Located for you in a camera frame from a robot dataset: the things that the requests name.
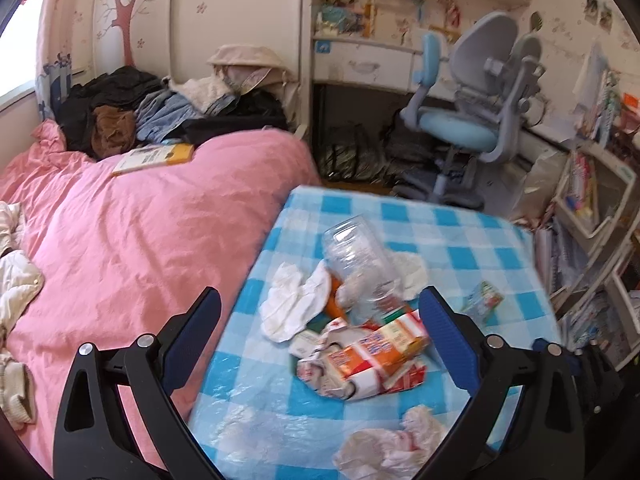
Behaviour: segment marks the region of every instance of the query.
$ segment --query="blue checkered tablecloth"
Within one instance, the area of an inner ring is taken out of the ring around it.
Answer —
[[[413,390],[353,402],[326,399],[294,376],[287,344],[260,332],[258,306],[278,266],[296,264],[310,274],[322,259],[322,233],[356,215],[371,222],[389,249],[420,254],[431,283],[454,310],[480,281],[495,285],[505,300],[485,332],[521,348],[537,337],[559,340],[532,264],[530,235],[519,228],[466,210],[299,187],[244,284],[191,413],[190,430],[228,479],[341,479],[332,456],[354,431],[399,430],[404,412],[418,404],[450,428],[468,400],[433,348],[425,383]],[[490,443],[504,437],[517,393],[507,397]]]

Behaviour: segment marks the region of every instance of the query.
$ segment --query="window sill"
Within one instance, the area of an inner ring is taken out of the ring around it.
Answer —
[[[86,67],[76,68],[73,71],[73,76],[80,75],[86,72]],[[9,106],[16,104],[19,100],[24,99],[25,97],[35,93],[36,89],[34,86],[35,81],[27,81],[24,84],[14,88],[13,90],[7,92],[4,95],[0,96],[0,112],[6,110]]]

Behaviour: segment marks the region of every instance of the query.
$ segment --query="tree decal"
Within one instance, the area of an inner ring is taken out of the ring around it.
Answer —
[[[105,25],[98,32],[98,40],[104,37],[113,27],[119,27],[122,32],[122,46],[124,50],[124,64],[134,66],[133,50],[131,49],[131,20],[139,14],[149,14],[147,4],[156,0],[113,0],[114,6],[108,0],[100,0],[104,10],[98,22]]]

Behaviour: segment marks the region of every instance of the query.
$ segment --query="brown clothing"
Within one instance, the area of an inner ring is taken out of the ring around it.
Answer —
[[[109,105],[94,110],[95,126],[91,147],[98,158],[119,155],[133,148],[136,141],[136,117]]]

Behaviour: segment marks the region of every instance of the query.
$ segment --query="gray chair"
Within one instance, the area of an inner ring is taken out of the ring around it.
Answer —
[[[453,183],[449,173],[459,150],[477,155],[481,162],[500,164],[518,151],[518,135],[529,98],[540,92],[538,79],[542,45],[535,34],[518,41],[518,25],[504,12],[479,20],[456,43],[449,68],[456,83],[456,111],[423,107],[438,80],[440,40],[435,33],[422,38],[424,68],[417,73],[420,86],[401,112],[412,131],[422,131],[450,144],[439,174],[408,170],[401,175],[397,194],[409,198],[481,210],[482,197],[473,192],[473,178]]]

